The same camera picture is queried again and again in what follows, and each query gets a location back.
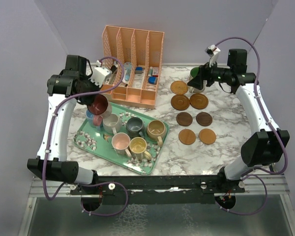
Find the wooden coaster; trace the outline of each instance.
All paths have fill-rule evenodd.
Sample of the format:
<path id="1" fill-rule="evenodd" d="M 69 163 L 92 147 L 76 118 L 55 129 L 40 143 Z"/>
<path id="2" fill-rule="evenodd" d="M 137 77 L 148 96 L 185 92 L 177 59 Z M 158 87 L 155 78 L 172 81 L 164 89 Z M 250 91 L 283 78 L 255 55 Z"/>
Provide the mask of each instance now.
<path id="1" fill-rule="evenodd" d="M 208 105 L 208 99 L 201 93 L 195 93 L 190 97 L 190 104 L 196 109 L 204 109 Z"/>
<path id="2" fill-rule="evenodd" d="M 188 85 L 184 81 L 175 81 L 171 84 L 171 91 L 174 94 L 183 95 L 188 92 Z"/>
<path id="3" fill-rule="evenodd" d="M 203 129 L 199 133 L 199 139 L 204 144 L 213 144 L 216 140 L 216 135 L 211 129 Z"/>
<path id="4" fill-rule="evenodd" d="M 192 123 L 192 116 L 187 112 L 180 112 L 177 115 L 176 120 L 181 126 L 189 126 Z"/>
<path id="5" fill-rule="evenodd" d="M 213 121 L 212 116 L 206 112 L 200 112 L 199 114 L 197 114 L 196 120 L 197 123 L 202 126 L 209 126 L 210 124 L 212 124 Z"/>
<path id="6" fill-rule="evenodd" d="M 190 129 L 183 129 L 182 131 L 180 131 L 178 137 L 179 140 L 186 145 L 193 144 L 196 140 L 195 133 Z"/>
<path id="7" fill-rule="evenodd" d="M 189 98 L 185 95 L 175 95 L 174 97 L 172 97 L 171 105 L 176 110 L 183 111 L 189 107 L 190 101 Z"/>

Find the mint green tray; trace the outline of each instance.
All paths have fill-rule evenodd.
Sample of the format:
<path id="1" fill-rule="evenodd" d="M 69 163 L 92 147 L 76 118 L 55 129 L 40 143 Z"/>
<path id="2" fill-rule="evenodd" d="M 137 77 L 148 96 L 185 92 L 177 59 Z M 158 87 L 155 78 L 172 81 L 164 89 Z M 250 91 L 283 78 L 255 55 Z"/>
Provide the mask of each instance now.
<path id="1" fill-rule="evenodd" d="M 131 117 L 139 117 L 141 120 L 143 120 L 145 128 L 147 127 L 148 123 L 150 123 L 152 120 L 155 120 L 152 117 L 145 116 L 139 112 L 132 111 L 115 103 L 111 103 L 111 105 L 113 107 L 113 113 L 119 115 L 122 121 L 122 128 L 119 133 L 127 133 L 125 125 Z M 167 128 L 167 133 L 163 140 L 165 142 L 169 132 L 169 126 L 165 122 L 164 124 Z M 77 134 L 74 136 L 73 143 L 84 151 L 92 153 L 136 173 L 142 175 L 151 174 L 157 157 L 161 151 L 161 147 L 157 145 L 156 141 L 151 140 L 145 132 L 147 151 L 152 155 L 153 158 L 151 161 L 143 159 L 141 162 L 133 158 L 130 159 L 126 155 L 117 154 L 112 146 L 112 137 L 113 135 L 106 133 L 103 128 L 101 128 L 101 130 L 93 128 L 89 125 L 88 121 L 85 120 Z"/>

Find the marble surface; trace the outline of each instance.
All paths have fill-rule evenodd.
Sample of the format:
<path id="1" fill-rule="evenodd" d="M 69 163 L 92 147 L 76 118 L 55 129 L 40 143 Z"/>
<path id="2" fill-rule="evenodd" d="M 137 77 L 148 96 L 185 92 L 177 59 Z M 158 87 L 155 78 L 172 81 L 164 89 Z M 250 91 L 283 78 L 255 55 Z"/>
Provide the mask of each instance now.
<path id="1" fill-rule="evenodd" d="M 170 132 L 158 157 L 151 175 L 212 175 L 240 155 L 240 147 L 250 137 L 250 126 L 245 111 L 235 95 L 221 90 L 216 83 L 203 92 L 208 97 L 209 104 L 203 110 L 190 106 L 186 112 L 193 117 L 192 124 L 187 127 L 195 132 L 197 139 L 192 145 L 184 145 L 178 139 L 178 134 L 185 127 L 177 124 L 176 116 L 180 111 L 171 106 L 174 94 L 170 90 L 173 81 L 187 82 L 192 67 L 163 66 L 155 109 L 130 109 L 165 121 L 170 126 Z M 73 137 L 85 120 L 86 107 L 77 105 L 71 119 L 68 136 L 68 160 L 78 161 L 81 167 L 97 170 L 99 175 L 137 175 L 136 173 L 117 166 L 111 162 L 96 157 L 78 149 L 73 144 Z M 213 117 L 213 123 L 207 128 L 212 129 L 216 142 L 212 145 L 203 144 L 198 134 L 205 128 L 196 122 L 196 115 L 208 112 Z"/>

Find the blue mug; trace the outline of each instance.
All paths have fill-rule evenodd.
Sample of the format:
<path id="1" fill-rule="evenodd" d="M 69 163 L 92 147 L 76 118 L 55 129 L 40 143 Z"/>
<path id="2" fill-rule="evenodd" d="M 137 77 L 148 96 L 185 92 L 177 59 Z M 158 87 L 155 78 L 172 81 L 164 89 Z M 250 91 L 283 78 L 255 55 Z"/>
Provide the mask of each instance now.
<path id="1" fill-rule="evenodd" d="M 103 127 L 103 121 L 101 122 L 100 126 L 95 126 L 93 124 L 94 114 L 92 114 L 91 112 L 89 112 L 89 110 L 87 110 L 85 115 L 87 117 L 89 125 L 93 128 L 96 128 L 98 131 L 101 131 L 101 128 Z"/>

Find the black metal frame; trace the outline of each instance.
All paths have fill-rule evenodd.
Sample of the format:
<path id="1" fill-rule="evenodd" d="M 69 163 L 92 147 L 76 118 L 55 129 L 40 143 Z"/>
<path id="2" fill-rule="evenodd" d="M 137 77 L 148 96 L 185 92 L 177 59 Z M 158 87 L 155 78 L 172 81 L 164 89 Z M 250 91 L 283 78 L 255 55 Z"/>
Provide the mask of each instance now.
<path id="1" fill-rule="evenodd" d="M 128 204 L 214 204 L 215 193 L 226 193 L 230 189 L 232 193 L 245 192 L 244 188 L 238 186 L 239 180 L 224 181 L 222 173 L 197 176 L 100 176 L 97 183 L 118 182 L 124 185 L 129 196 Z M 104 205 L 122 205 L 125 202 L 125 192 L 118 185 L 114 190 L 103 185 L 102 189 L 78 186 L 71 191 L 71 195 L 81 197 L 101 193 Z"/>

